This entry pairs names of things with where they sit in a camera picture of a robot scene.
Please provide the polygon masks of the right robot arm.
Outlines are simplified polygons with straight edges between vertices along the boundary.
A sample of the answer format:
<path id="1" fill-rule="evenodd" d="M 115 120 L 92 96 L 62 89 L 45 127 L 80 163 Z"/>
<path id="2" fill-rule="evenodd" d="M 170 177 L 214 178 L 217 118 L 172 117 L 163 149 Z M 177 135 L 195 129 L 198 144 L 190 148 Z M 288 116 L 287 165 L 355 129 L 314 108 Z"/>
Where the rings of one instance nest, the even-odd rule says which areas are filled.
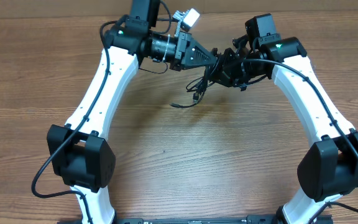
<path id="1" fill-rule="evenodd" d="M 323 211 L 358 188 L 358 130 L 335 107 L 296 37 L 282 38 L 271 14 L 248 20 L 246 34 L 217 54 L 211 81 L 245 90 L 265 78 L 281 89 L 308 138 L 297 168 L 299 189 L 273 215 L 247 223 L 331 223 Z"/>

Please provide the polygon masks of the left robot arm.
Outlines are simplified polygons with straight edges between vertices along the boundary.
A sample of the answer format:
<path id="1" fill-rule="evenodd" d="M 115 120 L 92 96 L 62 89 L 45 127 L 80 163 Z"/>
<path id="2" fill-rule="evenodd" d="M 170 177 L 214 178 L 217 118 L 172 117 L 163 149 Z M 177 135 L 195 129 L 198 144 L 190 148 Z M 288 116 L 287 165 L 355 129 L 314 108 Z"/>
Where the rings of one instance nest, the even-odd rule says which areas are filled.
<path id="1" fill-rule="evenodd" d="M 63 126 L 47 134 L 48 163 L 80 204 L 82 223 L 113 223 L 108 183 L 116 158 L 108 144 L 109 129 L 129 82 L 145 58 L 181 71 L 207 67 L 216 57 L 190 34 L 200 14 L 194 9 L 169 14 L 174 34 L 155 31 L 162 1 L 134 1 L 130 13 L 104 23 L 103 50 L 96 74 L 81 103 Z"/>

